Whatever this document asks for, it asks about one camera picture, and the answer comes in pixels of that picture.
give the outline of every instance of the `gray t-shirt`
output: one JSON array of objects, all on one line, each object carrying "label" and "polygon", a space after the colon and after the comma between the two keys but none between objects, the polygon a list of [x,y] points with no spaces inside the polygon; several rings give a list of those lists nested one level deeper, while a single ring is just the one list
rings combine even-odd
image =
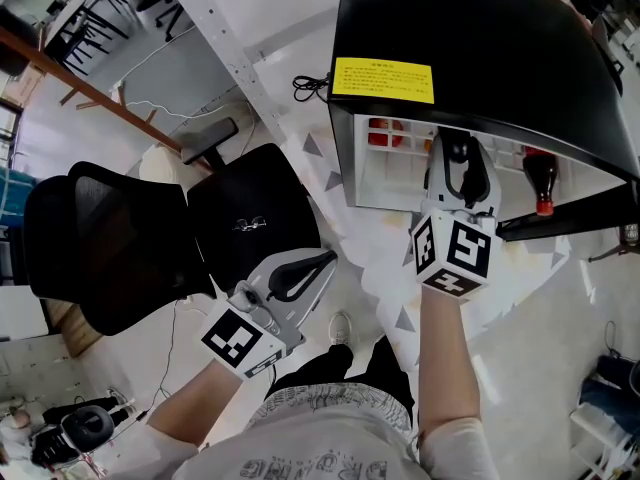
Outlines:
[{"label": "gray t-shirt", "polygon": [[205,448],[142,426],[111,480],[497,480],[482,424],[450,422],[419,456],[407,410],[355,383],[280,390],[237,436]]}]

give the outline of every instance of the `human arm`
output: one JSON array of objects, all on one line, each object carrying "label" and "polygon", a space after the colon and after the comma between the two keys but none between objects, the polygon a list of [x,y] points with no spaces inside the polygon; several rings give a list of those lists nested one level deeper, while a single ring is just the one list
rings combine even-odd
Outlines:
[{"label": "human arm", "polygon": [[480,391],[457,299],[422,288],[419,372],[420,439],[463,418],[480,419]]},{"label": "human arm", "polygon": [[153,411],[147,424],[163,434],[200,446],[242,381],[217,361]]}]

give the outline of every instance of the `red bottle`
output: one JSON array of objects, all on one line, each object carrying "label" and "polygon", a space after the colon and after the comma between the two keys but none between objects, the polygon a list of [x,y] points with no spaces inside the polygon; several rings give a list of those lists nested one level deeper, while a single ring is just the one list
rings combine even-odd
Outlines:
[{"label": "red bottle", "polygon": [[536,193],[536,213],[543,217],[553,215],[551,192],[558,175],[558,159],[555,155],[525,146],[522,167]]}]

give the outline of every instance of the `black mesh office chair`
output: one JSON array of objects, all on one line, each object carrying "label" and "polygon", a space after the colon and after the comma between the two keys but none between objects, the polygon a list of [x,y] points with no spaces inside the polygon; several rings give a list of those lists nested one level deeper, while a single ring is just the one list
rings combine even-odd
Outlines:
[{"label": "black mesh office chair", "polygon": [[[307,195],[267,144],[187,193],[87,162],[41,182],[25,207],[29,282],[41,298],[75,302],[98,332],[117,334],[194,293],[225,292],[267,256],[320,247]],[[251,231],[238,220],[266,223]]]}]

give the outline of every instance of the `metal frame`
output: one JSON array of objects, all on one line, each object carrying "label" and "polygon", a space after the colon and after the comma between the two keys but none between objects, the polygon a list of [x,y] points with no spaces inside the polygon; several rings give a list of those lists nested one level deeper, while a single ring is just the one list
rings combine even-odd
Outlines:
[{"label": "metal frame", "polygon": [[281,144],[286,136],[278,119],[275,102],[267,93],[244,47],[229,26],[215,0],[178,0],[196,24],[209,46],[218,55],[235,82],[262,119],[274,140]]}]

